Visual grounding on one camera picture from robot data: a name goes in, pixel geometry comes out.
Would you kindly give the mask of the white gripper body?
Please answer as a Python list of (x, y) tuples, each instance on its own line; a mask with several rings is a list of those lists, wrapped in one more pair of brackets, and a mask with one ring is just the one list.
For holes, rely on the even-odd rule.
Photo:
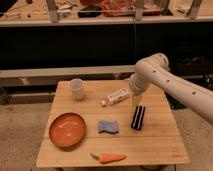
[(140, 95), (147, 90), (149, 83), (141, 79), (136, 73), (129, 78), (129, 87), (134, 95)]

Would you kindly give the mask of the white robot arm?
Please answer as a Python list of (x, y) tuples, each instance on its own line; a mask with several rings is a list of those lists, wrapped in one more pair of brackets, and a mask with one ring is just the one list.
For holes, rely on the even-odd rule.
[(163, 53), (140, 59), (129, 78), (129, 86), (134, 95), (145, 92), (150, 83), (213, 125), (213, 91), (171, 74), (169, 60)]

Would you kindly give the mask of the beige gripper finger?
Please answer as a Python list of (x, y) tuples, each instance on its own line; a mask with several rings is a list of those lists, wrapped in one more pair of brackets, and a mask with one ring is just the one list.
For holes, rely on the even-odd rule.
[(132, 107), (135, 108), (141, 102), (142, 95), (133, 95), (132, 96)]

